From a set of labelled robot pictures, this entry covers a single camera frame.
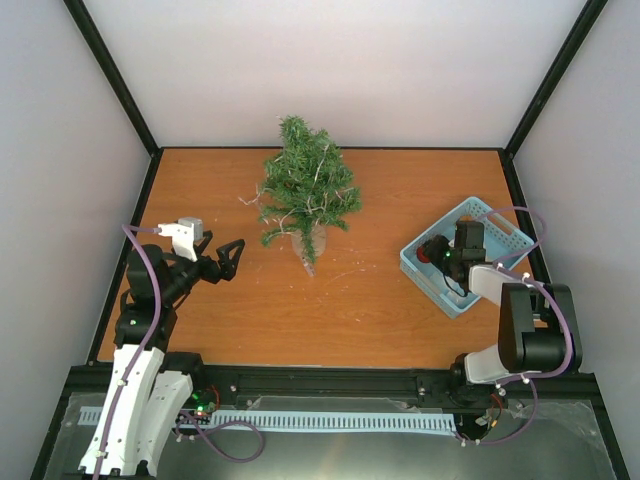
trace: white cable carrier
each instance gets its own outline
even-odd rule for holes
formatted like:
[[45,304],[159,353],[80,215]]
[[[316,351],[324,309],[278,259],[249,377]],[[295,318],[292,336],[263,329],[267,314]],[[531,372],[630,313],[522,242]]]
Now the white cable carrier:
[[[82,407],[78,425],[97,425],[102,407]],[[249,422],[262,432],[281,433],[422,433],[452,436],[452,414],[445,413],[346,413],[220,410],[201,428],[207,430],[229,421]],[[184,424],[180,428],[194,428]],[[232,425],[225,430],[247,430]]]

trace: black cable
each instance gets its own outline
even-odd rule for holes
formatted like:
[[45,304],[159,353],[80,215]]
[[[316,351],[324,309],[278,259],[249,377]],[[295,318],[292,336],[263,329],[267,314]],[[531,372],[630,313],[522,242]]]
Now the black cable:
[[458,292],[455,288],[453,288],[451,285],[449,285],[449,281],[447,280],[447,276],[445,275],[444,272],[442,272],[442,278],[444,279],[444,283],[447,287],[449,287],[449,290],[453,291],[453,293],[455,293],[456,295],[458,295],[461,298],[466,298],[467,295],[469,295],[469,292],[464,292],[464,295],[461,295],[460,292]]
[[478,437],[478,440],[484,440],[485,437],[491,433],[491,430],[493,430],[493,427],[491,426],[490,423],[488,423],[486,432],[484,432],[480,437]]

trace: orange wooden board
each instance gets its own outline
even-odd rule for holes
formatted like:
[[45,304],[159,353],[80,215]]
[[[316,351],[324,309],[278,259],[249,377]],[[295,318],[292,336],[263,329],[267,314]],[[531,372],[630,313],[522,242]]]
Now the orange wooden board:
[[[496,306],[481,300],[451,320],[399,268],[400,250],[466,198],[511,204],[495,151],[345,150],[364,206],[346,218],[349,232],[328,230],[315,277],[288,236],[260,245],[267,226],[238,199],[253,198],[273,152],[165,150],[141,225],[202,218],[214,232],[212,256],[227,242],[247,242],[233,281],[194,287],[178,310],[170,350],[218,364],[444,368],[496,342]],[[165,238],[139,238],[170,247]],[[113,358],[115,310],[103,361]]]

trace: white bracket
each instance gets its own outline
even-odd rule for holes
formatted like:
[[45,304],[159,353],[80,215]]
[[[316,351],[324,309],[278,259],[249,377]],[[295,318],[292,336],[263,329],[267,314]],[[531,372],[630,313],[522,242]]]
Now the white bracket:
[[521,283],[533,288],[521,280],[499,272],[492,265],[475,265],[469,269],[469,290],[471,293],[486,298],[497,306],[502,303],[503,283]]
[[193,244],[202,240],[202,220],[194,217],[182,217],[178,223],[160,223],[158,225],[161,237],[171,237],[171,246],[176,255],[192,262],[198,259]]

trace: white plastic part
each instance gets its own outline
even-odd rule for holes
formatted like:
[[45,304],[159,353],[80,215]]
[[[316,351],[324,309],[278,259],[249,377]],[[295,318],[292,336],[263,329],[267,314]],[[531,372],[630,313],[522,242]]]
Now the white plastic part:
[[138,358],[126,385],[122,387],[120,400],[109,431],[106,455],[100,452],[99,447],[107,417],[106,412],[113,401],[118,385],[122,383],[124,370],[137,349],[138,345],[123,345],[114,353],[113,373],[104,402],[104,415],[100,416],[89,448],[80,461],[80,468],[84,468],[87,474],[94,473],[97,459],[100,456],[104,456],[100,468],[101,475],[108,475],[114,468],[119,469],[120,475],[123,476],[134,475],[136,472],[138,465],[137,433],[142,420],[142,412],[149,398],[151,385],[164,358],[164,353],[161,350],[153,348],[151,351],[144,351]]
[[202,220],[194,217],[182,217],[178,223],[160,223],[158,225],[162,237],[171,237],[171,246],[176,255],[195,262],[198,257],[193,244],[203,237]]
[[464,368],[470,383],[493,383],[511,375],[500,361],[498,345],[467,355]]
[[169,432],[192,391],[191,376],[181,372],[166,371],[156,378],[138,435],[138,462],[147,461],[147,469],[152,477],[158,474],[158,462]]
[[499,272],[492,265],[476,265],[469,269],[469,290],[500,306],[503,283],[522,283]]

